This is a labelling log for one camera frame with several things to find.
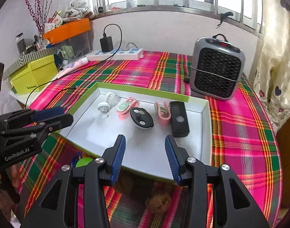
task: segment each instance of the orange lid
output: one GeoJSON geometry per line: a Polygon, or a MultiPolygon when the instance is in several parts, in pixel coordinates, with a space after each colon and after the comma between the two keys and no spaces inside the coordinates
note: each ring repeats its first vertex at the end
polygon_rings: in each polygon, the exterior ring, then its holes
{"type": "Polygon", "coordinates": [[[83,32],[90,30],[90,21],[89,18],[81,19],[79,21],[73,21],[57,27],[45,34],[42,38],[50,41],[51,44],[64,41],[71,37],[74,37],[83,32]]]}

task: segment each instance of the green ball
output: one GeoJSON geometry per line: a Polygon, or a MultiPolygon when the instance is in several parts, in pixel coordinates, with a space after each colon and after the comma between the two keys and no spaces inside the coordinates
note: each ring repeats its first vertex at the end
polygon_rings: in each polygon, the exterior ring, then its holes
{"type": "Polygon", "coordinates": [[[87,164],[89,164],[93,159],[91,158],[81,158],[77,163],[76,163],[76,167],[80,167],[80,166],[85,166],[87,164]]]}

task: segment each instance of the space heater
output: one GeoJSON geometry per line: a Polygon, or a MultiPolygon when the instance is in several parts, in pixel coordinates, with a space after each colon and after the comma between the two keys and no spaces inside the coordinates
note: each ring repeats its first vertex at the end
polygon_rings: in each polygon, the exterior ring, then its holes
{"type": "Polygon", "coordinates": [[[195,43],[190,74],[190,87],[197,93],[219,100],[234,95],[241,79],[245,56],[224,35],[200,38],[195,43]],[[223,36],[224,41],[217,39],[223,36]]]}

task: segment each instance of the curtain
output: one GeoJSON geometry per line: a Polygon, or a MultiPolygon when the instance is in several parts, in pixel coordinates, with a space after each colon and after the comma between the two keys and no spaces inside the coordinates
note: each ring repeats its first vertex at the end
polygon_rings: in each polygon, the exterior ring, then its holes
{"type": "Polygon", "coordinates": [[[263,48],[254,80],[275,132],[290,117],[290,12],[282,4],[263,0],[263,48]]]}

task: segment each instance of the black power adapter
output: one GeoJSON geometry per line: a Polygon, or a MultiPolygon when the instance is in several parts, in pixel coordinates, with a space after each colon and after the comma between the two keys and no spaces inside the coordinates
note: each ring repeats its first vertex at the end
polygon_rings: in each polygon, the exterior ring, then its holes
{"type": "Polygon", "coordinates": [[[106,33],[103,33],[103,38],[100,39],[100,46],[102,48],[102,52],[113,51],[112,37],[107,37],[106,33]]]}

